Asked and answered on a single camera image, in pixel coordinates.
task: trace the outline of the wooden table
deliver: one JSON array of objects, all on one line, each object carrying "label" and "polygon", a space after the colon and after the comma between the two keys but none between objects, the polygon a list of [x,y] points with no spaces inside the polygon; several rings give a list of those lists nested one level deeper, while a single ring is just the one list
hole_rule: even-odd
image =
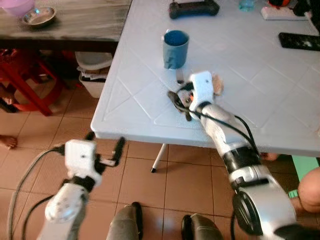
[{"label": "wooden table", "polygon": [[36,7],[56,9],[56,21],[30,29],[0,9],[1,48],[116,51],[131,0],[35,0]]}]

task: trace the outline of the bottle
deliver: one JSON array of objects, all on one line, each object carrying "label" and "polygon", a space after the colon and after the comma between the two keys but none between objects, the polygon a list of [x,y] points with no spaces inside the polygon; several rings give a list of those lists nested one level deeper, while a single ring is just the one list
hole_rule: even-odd
[{"label": "bottle", "polygon": [[251,12],[255,8],[256,0],[240,0],[239,9],[243,12]]}]

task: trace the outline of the tiled floor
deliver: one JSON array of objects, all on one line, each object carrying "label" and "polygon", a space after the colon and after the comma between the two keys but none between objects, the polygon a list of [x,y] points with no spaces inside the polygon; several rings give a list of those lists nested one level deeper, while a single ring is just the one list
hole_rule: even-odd
[{"label": "tiled floor", "polygon": [[[44,96],[52,84],[35,86]],[[97,99],[84,88],[64,90],[50,106],[53,116],[38,112],[8,114],[0,112],[0,134],[18,137],[18,147],[0,148],[0,239],[6,239],[10,199],[21,176],[42,150],[69,139],[81,139],[90,130]],[[103,157],[112,153],[115,140],[97,140]],[[185,214],[201,213],[213,220],[225,239],[230,238],[229,222],[233,192],[222,160],[213,149],[170,145],[157,173],[150,173],[161,145],[130,141],[120,165],[107,168],[102,184],[90,194],[80,240],[104,240],[110,222],[125,204],[142,204],[145,240],[180,240],[181,220]],[[286,191],[297,188],[298,178],[292,161],[266,162]],[[14,215],[14,239],[21,238],[25,216],[42,198],[55,194],[67,177],[64,158],[47,155],[28,177],[19,194]],[[45,204],[35,210],[27,226],[27,239],[36,239],[44,222]],[[301,223],[318,226],[313,215],[300,217]],[[237,239],[249,239],[239,227]]]}]

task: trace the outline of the metal bowl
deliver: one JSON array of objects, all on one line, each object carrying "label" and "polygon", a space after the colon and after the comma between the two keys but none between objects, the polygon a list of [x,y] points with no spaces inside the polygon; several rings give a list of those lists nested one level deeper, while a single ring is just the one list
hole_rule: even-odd
[{"label": "metal bowl", "polygon": [[56,10],[49,6],[34,8],[23,16],[22,23],[32,28],[41,28],[52,23],[56,13]]}]

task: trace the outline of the green object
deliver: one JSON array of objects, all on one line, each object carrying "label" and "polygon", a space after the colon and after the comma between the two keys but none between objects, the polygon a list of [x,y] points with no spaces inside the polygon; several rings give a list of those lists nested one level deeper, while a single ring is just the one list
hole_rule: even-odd
[{"label": "green object", "polygon": [[[315,157],[310,156],[292,156],[296,173],[298,174],[299,182],[311,170],[318,168],[319,163]],[[298,191],[292,190],[288,193],[289,198],[298,197]]]}]

